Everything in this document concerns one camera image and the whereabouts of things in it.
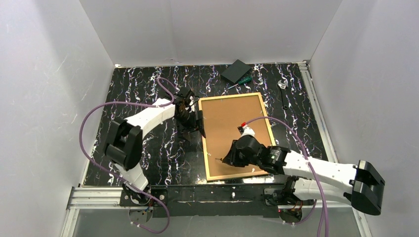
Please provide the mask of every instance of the cork board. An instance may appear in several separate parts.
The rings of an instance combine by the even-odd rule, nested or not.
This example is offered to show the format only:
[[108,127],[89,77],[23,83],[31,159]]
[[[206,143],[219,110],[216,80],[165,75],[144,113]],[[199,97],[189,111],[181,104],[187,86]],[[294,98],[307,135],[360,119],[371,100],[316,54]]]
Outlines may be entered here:
[[[258,93],[227,95],[201,98],[199,109],[204,115],[204,128],[207,138],[202,138],[205,158],[205,171],[208,181],[244,178],[267,174],[255,165],[232,167],[223,164],[233,140],[240,138],[237,129],[243,122],[252,118],[267,116],[262,96]],[[275,144],[269,120],[252,122],[255,138],[265,146]]]

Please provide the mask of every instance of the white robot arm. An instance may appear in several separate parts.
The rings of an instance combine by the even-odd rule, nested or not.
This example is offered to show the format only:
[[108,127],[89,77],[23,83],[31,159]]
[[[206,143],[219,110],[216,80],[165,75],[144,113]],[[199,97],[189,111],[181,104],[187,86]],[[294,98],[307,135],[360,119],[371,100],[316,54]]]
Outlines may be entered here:
[[[189,133],[200,131],[205,137],[202,111],[195,110],[195,95],[191,90],[181,88],[175,94],[171,105],[157,108],[147,108],[127,117],[124,120],[115,119],[111,122],[104,153],[115,164],[122,176],[128,181],[123,187],[134,194],[130,185],[142,191],[149,191],[148,180],[140,165],[143,138],[163,121],[175,118],[178,137],[190,140]],[[164,105],[170,100],[159,98],[153,105]],[[138,196],[137,201],[146,202],[148,198]]]
[[244,167],[257,165],[272,174],[290,176],[284,189],[267,197],[273,202],[284,198],[294,201],[322,199],[308,162],[322,183],[326,200],[346,203],[370,215],[381,214],[385,181],[372,164],[360,160],[358,165],[340,164],[309,157],[308,160],[287,148],[265,147],[254,137],[254,131],[243,124],[238,127],[242,136],[234,140],[223,163]]

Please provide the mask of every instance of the small white object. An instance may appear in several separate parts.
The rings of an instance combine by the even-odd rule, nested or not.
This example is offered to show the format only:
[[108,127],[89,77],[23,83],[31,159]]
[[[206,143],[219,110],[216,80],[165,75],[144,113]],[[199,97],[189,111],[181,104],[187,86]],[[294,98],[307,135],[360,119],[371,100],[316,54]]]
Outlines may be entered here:
[[278,86],[279,86],[279,88],[281,88],[281,89],[287,89],[287,87],[288,87],[288,82],[287,82],[287,81],[285,81],[284,83],[282,83],[281,81],[279,81],[279,82],[278,82]]
[[246,135],[250,135],[250,136],[254,137],[254,131],[253,131],[253,129],[251,129],[247,125],[245,125],[242,128],[243,128],[243,132],[241,132],[242,135],[240,137],[243,137],[243,136],[246,136]]

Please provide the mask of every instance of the floor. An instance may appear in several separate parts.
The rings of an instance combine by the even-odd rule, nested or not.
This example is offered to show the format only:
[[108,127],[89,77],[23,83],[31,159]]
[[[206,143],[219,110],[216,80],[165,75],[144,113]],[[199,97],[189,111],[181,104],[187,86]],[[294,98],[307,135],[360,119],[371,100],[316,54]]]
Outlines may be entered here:
[[[164,77],[178,86],[190,87],[200,97],[260,92],[269,116],[281,119],[298,133],[306,144],[309,155],[327,160],[326,152],[308,99],[303,79],[297,64],[254,64],[251,65],[253,82],[246,86],[231,86],[221,79],[220,74],[228,65],[176,66],[116,68],[109,86],[106,101],[130,101],[152,104],[162,90],[155,82]],[[285,104],[277,82],[287,81]],[[103,156],[103,145],[109,123],[116,117],[126,118],[140,112],[142,108],[132,106],[108,106],[104,109],[93,148],[93,158],[109,170],[113,164]],[[277,145],[298,151],[294,138],[286,129],[271,122]],[[144,140],[141,160],[144,173],[152,185],[205,184],[205,166],[202,140],[199,133],[192,135],[192,142],[176,138],[173,120],[168,120],[151,131]],[[281,176],[264,176],[229,180],[227,183],[271,183],[283,180]],[[85,186],[119,186],[120,180],[89,165],[84,180]]]

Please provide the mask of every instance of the wire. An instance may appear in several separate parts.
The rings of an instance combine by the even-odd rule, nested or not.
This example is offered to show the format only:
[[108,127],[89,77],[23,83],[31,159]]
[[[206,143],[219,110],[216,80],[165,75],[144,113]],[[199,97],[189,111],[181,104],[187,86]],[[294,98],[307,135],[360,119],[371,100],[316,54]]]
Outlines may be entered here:
[[[132,102],[122,102],[122,101],[113,101],[113,102],[106,102],[106,103],[103,103],[103,104],[101,104],[101,105],[98,105],[98,106],[96,106],[96,107],[94,107],[89,113],[87,113],[87,115],[85,116],[85,118],[83,119],[83,121],[82,121],[82,124],[81,124],[81,126],[80,126],[80,132],[79,132],[79,144],[80,144],[80,148],[81,148],[81,150],[82,150],[82,152],[83,152],[83,154],[87,157],[87,159],[93,164],[93,165],[95,165],[95,166],[97,166],[99,169],[101,169],[101,170],[103,170],[103,171],[105,171],[105,172],[107,172],[107,173],[109,173],[109,174],[111,174],[111,175],[113,175],[113,176],[115,176],[115,177],[119,177],[123,182],[127,182],[127,183],[129,183],[128,182],[128,180],[126,180],[124,177],[122,177],[121,175],[119,175],[119,174],[117,174],[117,173],[115,173],[115,172],[112,172],[112,171],[110,171],[110,170],[108,170],[108,169],[106,169],[105,167],[103,167],[103,166],[101,166],[100,164],[98,164],[88,153],[87,153],[87,151],[86,151],[86,149],[84,148],[84,145],[83,145],[83,128],[84,128],[84,126],[85,126],[85,124],[86,124],[86,121],[87,121],[87,119],[89,118],[89,116],[91,115],[91,114],[93,114],[93,112],[95,112],[97,109],[99,109],[99,108],[102,108],[102,107],[104,107],[104,106],[107,106],[107,105],[132,105],[132,106],[138,106],[138,107],[148,107],[148,108],[157,108],[157,107],[164,107],[164,106],[168,106],[168,105],[170,105],[170,104],[172,104],[173,103],[173,101],[174,101],[174,95],[166,88],[166,87],[164,87],[163,85],[162,85],[162,83],[160,82],[160,80],[165,80],[165,81],[167,81],[173,88],[175,88],[176,89],[176,87],[173,85],[173,83],[171,83],[169,80],[167,80],[166,78],[161,78],[161,77],[159,77],[159,78],[157,78],[156,79],[156,81],[157,81],[157,84],[165,91],[165,92],[167,92],[168,94],[169,94],[169,96],[171,97],[171,101],[170,102],[168,102],[168,103],[166,103],[166,104],[163,104],[163,105],[147,105],[147,104],[139,104],[139,103],[132,103]],[[137,225],[138,227],[142,227],[142,228],[144,228],[144,229],[146,229],[146,230],[148,230],[149,232],[151,232],[151,233],[155,233],[155,234],[160,234],[160,233],[162,233],[163,231],[165,231],[167,228],[168,228],[168,226],[169,226],[169,224],[170,224],[170,214],[169,214],[169,210],[168,210],[168,207],[162,202],[162,201],[160,201],[158,198],[156,198],[155,196],[153,196],[153,195],[151,195],[151,194],[148,194],[147,192],[144,192],[144,191],[142,191],[142,190],[140,190],[139,188],[137,188],[137,187],[135,187],[133,184],[131,184],[131,183],[129,183],[130,185],[131,185],[131,187],[135,190],[135,191],[137,191],[138,193],[141,193],[141,194],[143,194],[143,195],[145,195],[145,196],[147,196],[147,197],[149,197],[149,198],[151,198],[151,199],[153,199],[153,200],[155,200],[158,204],[160,204],[164,209],[165,209],[165,211],[166,211],[166,215],[168,216],[168,221],[167,221],[167,223],[166,223],[166,226],[163,228],[163,229],[161,229],[161,230],[159,230],[159,231],[155,231],[155,230],[153,230],[153,229],[150,229],[150,228],[148,228],[148,227],[146,227],[146,226],[144,226],[144,225],[141,225],[141,224],[139,224],[139,223],[137,223],[137,222],[132,222],[132,223],[134,223],[135,225]]]
[[[293,134],[293,136],[296,138],[296,140],[298,141],[298,143],[299,143],[299,145],[301,147],[301,151],[302,151],[302,153],[304,155],[304,158],[306,160],[308,160],[307,150],[306,150],[306,147],[305,147],[304,143],[298,137],[298,135],[296,134],[296,132],[294,132],[294,130],[290,126],[288,126],[288,124],[286,124],[285,122],[283,122],[283,121],[281,121],[281,120],[279,120],[277,118],[268,117],[268,116],[257,117],[257,118],[251,119],[251,120],[247,121],[246,124],[249,124],[249,123],[251,123],[251,122],[253,122],[255,120],[258,120],[258,119],[270,119],[270,120],[273,120],[275,122],[278,122],[278,123],[281,123],[282,125],[284,125]],[[327,210],[327,203],[326,203],[325,193],[323,191],[322,184],[320,183],[320,178],[317,175],[316,171],[314,170],[313,166],[311,165],[310,162],[307,162],[307,165],[310,168],[311,172],[313,173],[314,179],[316,180],[317,186],[319,187],[320,196],[322,197],[322,204],[323,204],[323,206],[322,206],[322,213],[324,213],[324,219],[325,219],[325,237],[329,237],[329,213],[328,213],[328,210]]]
[[322,231],[322,225],[323,225],[323,218],[324,218],[324,211],[322,209],[322,215],[320,215],[320,222],[319,227],[317,227],[317,236],[320,236],[320,232]]
[[301,208],[302,208],[302,201],[301,201],[301,203],[300,203],[300,208],[299,208],[298,210],[301,210]]
[[298,203],[298,201],[296,201],[296,202],[295,202],[295,205],[294,205],[292,208],[288,209],[288,210],[290,210],[290,211],[291,211],[291,210],[294,210],[294,208],[297,206],[297,203]]
[[301,225],[302,223],[304,223],[305,221],[308,220],[308,218],[310,218],[310,216],[313,214],[314,209],[316,208],[316,204],[317,204],[317,200],[314,201],[313,203],[313,207],[311,208],[310,212],[308,213],[308,215],[301,221],[294,223],[294,225]]

